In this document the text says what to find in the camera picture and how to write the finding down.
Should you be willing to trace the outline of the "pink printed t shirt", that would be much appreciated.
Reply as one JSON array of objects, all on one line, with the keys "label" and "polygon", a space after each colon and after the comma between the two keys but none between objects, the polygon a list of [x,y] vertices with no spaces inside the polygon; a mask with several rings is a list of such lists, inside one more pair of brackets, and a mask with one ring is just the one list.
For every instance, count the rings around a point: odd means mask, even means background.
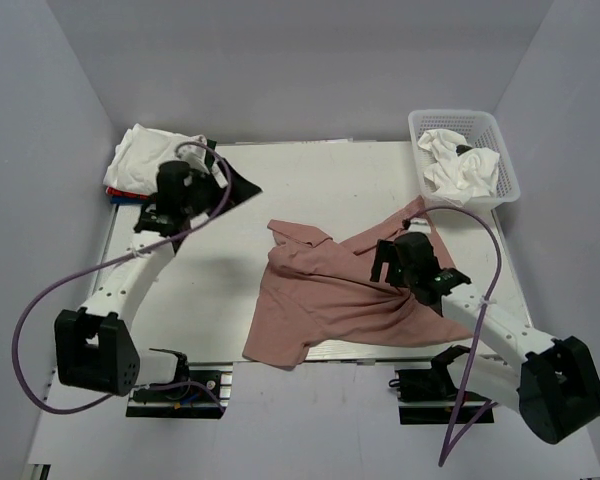
[{"label": "pink printed t shirt", "polygon": [[409,290],[370,279],[378,241],[396,239],[403,220],[423,206],[416,198],[342,242],[314,226],[270,221],[275,245],[244,358],[293,368],[327,340],[416,348],[470,338],[470,330],[421,305]]}]

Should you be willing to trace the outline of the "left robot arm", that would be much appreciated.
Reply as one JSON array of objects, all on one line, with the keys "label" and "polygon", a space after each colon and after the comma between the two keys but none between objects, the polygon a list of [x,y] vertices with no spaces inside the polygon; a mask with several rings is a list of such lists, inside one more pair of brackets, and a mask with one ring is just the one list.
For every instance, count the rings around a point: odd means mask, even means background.
[{"label": "left robot arm", "polygon": [[140,208],[129,259],[118,262],[78,309],[64,310],[55,320],[58,376],[65,386],[125,396],[135,387],[157,385],[171,399],[190,390],[185,354],[137,350],[132,323],[154,280],[176,257],[192,220],[206,224],[262,190],[228,163],[199,169],[179,160],[159,167],[156,184]]}]

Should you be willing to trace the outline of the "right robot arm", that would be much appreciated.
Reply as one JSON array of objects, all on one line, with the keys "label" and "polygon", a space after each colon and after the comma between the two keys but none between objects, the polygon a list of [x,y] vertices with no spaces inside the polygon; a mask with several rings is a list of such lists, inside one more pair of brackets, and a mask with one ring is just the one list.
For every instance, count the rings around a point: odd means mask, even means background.
[{"label": "right robot arm", "polygon": [[379,241],[371,279],[408,288],[419,304],[477,332],[498,356],[484,359],[465,346],[451,346],[429,368],[399,372],[390,384],[402,401],[441,401],[466,390],[520,414],[549,444],[600,417],[600,379],[586,344],[522,325],[487,302],[468,276],[440,266],[425,234]]}]

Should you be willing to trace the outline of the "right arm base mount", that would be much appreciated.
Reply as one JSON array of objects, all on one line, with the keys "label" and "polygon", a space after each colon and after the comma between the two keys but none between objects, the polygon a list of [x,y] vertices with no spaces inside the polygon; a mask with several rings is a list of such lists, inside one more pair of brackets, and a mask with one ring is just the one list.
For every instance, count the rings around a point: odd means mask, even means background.
[{"label": "right arm base mount", "polygon": [[388,386],[398,397],[401,425],[445,425],[452,415],[457,389],[448,388],[432,369],[401,369]]}]

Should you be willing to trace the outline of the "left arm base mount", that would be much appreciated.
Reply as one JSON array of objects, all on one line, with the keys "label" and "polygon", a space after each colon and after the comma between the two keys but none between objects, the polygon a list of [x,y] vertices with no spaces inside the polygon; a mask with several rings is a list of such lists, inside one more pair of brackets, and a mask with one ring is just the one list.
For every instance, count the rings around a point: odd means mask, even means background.
[{"label": "left arm base mount", "polygon": [[[228,407],[231,394],[233,366],[190,365],[189,379],[204,385]],[[155,391],[138,389],[127,401],[125,416],[148,419],[209,419],[219,420],[223,412],[209,394],[199,386]]]}]

